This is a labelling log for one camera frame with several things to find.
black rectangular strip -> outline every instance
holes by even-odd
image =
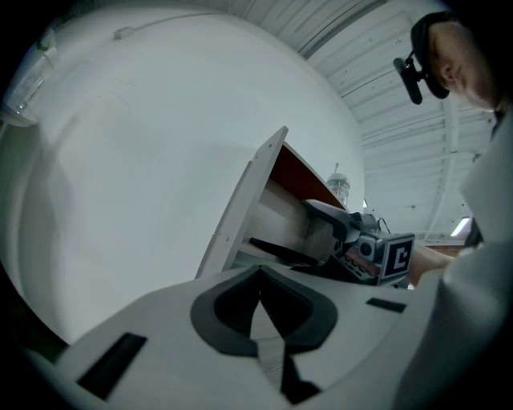
[[[105,400],[146,340],[146,337],[125,333],[77,383]]]
[[[367,304],[375,306],[376,308],[386,309],[387,311],[402,313],[406,305],[399,302],[390,302],[389,300],[383,300],[378,298],[371,298],[367,300]]]

person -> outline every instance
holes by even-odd
[[[495,112],[500,122],[508,107],[507,93],[496,81],[489,62],[467,27],[453,14],[439,12],[422,17],[410,34],[414,55],[435,97],[446,98],[452,93],[473,107]],[[473,220],[465,246],[474,247],[481,241]],[[422,275],[443,269],[453,259],[415,245],[408,280],[417,286]]]

ceiling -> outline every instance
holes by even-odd
[[[73,14],[124,0],[77,3]],[[470,216],[458,186],[487,148],[493,114],[427,90],[409,99],[392,61],[411,52],[410,29],[440,10],[434,0],[185,0],[243,18],[277,36],[319,73],[356,117],[362,133],[367,211],[418,242],[463,244]]]

fluorescent light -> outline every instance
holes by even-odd
[[[458,233],[465,227],[465,225],[467,225],[467,222],[470,220],[471,219],[468,216],[462,218],[462,220],[459,222],[458,226],[456,227],[456,229],[454,229],[454,232],[451,233],[450,236],[457,236]]]

clear bottle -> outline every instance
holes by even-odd
[[[347,207],[351,185],[348,178],[341,172],[337,172],[337,169],[338,163],[335,165],[335,172],[328,178],[326,185],[338,197],[340,202]]]

